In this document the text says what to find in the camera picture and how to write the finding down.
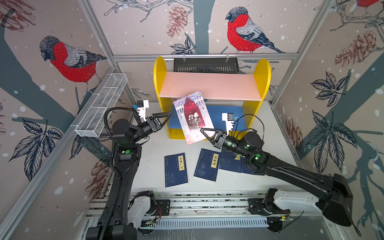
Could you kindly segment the red illustrated book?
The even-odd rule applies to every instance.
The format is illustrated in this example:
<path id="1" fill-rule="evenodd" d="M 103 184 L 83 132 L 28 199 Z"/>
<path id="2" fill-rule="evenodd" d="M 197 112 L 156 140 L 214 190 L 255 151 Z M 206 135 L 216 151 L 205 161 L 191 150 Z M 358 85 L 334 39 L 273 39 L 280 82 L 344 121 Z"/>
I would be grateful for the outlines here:
<path id="1" fill-rule="evenodd" d="M 201 128 L 213 129 L 203 95 L 200 91 L 173 102 L 187 145 L 206 140 Z"/>

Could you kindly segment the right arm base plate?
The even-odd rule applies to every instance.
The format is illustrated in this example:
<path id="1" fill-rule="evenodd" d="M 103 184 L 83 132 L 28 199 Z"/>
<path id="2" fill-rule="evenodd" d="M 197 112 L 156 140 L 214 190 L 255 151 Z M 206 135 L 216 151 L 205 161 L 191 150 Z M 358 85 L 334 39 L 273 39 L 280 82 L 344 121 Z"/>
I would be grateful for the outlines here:
<path id="1" fill-rule="evenodd" d="M 248 211 L 252 215 L 270 216 L 270 215 L 290 215 L 291 211 L 280 209 L 274 202 L 268 202 L 264 199 L 248 199 Z"/>

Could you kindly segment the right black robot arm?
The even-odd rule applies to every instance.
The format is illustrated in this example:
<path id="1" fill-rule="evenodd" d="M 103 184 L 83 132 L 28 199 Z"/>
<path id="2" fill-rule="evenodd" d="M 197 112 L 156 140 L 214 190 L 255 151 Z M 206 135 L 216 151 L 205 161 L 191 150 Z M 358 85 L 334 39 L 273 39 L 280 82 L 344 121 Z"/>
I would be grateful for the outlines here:
<path id="1" fill-rule="evenodd" d="M 264 152 L 264 141 L 254 129 L 248 129 L 240 140 L 220 129 L 202 128 L 200 132 L 214 147 L 245 157 L 252 172 L 283 180 L 316 196 L 316 207 L 331 222 L 344 227 L 353 225 L 353 194 L 344 176 L 313 173 Z"/>

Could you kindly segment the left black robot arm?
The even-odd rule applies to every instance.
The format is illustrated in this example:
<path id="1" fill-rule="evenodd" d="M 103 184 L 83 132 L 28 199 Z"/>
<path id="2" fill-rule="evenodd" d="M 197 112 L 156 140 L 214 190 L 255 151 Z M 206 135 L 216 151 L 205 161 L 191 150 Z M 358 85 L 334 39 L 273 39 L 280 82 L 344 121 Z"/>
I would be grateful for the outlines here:
<path id="1" fill-rule="evenodd" d="M 110 128 L 108 114 L 114 110 L 115 108 L 108 109 L 104 114 L 105 128 L 113 141 L 109 167 L 114 173 L 114 180 L 97 225 L 87 231 L 87 240 L 135 240 L 144 216 L 153 214 L 158 209 L 153 191 L 139 192 L 132 200 L 130 196 L 142 157 L 141 140 L 160 131 L 172 113 L 155 113 L 142 122 L 138 112 L 131 109 L 138 121 L 137 125 L 126 119 L 119 119 Z"/>

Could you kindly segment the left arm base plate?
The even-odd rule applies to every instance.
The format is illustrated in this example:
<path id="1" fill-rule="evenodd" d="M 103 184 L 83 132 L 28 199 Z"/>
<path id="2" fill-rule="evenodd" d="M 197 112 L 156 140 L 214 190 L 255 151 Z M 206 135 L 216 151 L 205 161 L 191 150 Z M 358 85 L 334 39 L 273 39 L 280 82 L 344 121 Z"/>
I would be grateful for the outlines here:
<path id="1" fill-rule="evenodd" d="M 170 200 L 156 200 L 156 206 L 154 209 L 150 209 L 145 216 L 146 217 L 160 217 L 170 215 Z"/>

